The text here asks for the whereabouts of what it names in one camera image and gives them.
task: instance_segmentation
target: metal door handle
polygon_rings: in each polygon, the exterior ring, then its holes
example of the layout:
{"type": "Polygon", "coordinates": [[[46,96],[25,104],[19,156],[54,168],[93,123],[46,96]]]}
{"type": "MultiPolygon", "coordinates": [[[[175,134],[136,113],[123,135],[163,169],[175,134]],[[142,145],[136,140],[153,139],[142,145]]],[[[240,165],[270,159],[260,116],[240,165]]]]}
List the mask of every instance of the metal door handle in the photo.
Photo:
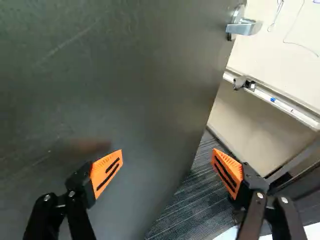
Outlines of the metal door handle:
{"type": "Polygon", "coordinates": [[[260,31],[263,22],[244,18],[246,5],[240,4],[234,10],[230,24],[227,24],[225,32],[227,38],[232,41],[236,34],[250,36],[260,31]]]}
{"type": "Polygon", "coordinates": [[[241,19],[240,23],[228,24],[225,32],[229,34],[250,36],[259,32],[261,27],[261,21],[243,18],[241,19]]]}

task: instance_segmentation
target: beige wall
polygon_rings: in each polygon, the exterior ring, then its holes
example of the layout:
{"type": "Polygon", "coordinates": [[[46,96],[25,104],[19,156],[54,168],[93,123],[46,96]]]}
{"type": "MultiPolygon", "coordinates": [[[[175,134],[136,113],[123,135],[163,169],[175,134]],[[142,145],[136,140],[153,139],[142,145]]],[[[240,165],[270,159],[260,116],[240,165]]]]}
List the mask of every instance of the beige wall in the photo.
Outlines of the beige wall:
{"type": "Polygon", "coordinates": [[[207,123],[241,161],[261,176],[290,160],[316,133],[267,102],[222,81],[207,123]]]}

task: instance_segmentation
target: door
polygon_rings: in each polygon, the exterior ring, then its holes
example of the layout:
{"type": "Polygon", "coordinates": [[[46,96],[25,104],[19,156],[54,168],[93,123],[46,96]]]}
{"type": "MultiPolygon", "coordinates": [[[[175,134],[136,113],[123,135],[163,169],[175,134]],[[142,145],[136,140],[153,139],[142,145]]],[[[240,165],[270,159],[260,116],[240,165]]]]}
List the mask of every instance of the door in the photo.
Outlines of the door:
{"type": "Polygon", "coordinates": [[[85,161],[122,149],[89,217],[97,239],[142,239],[192,165],[237,4],[2,1],[2,236],[20,239],[40,195],[62,194],[85,161]]]}

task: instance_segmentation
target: orange gripper pad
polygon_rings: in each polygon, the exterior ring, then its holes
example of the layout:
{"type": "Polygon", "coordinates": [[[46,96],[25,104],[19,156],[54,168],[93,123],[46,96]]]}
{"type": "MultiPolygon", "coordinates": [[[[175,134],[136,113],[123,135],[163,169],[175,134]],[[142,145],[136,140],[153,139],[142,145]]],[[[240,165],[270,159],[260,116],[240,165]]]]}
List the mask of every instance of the orange gripper pad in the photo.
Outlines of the orange gripper pad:
{"type": "Polygon", "coordinates": [[[237,162],[224,152],[214,148],[211,164],[213,169],[219,174],[231,197],[235,200],[240,184],[244,179],[241,163],[237,162]]]}
{"type": "Polygon", "coordinates": [[[117,150],[92,164],[90,179],[95,199],[104,191],[123,165],[122,151],[117,150]]]}

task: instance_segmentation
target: gray carpet floor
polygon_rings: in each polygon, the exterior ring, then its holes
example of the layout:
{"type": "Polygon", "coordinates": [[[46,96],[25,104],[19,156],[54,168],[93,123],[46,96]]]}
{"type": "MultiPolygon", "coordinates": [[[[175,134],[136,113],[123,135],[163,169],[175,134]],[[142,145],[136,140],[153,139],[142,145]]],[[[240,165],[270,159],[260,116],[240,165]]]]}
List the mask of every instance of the gray carpet floor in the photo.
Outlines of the gray carpet floor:
{"type": "Polygon", "coordinates": [[[228,192],[210,164],[213,148],[230,155],[205,131],[189,175],[145,240],[212,240],[235,225],[228,192]]]}

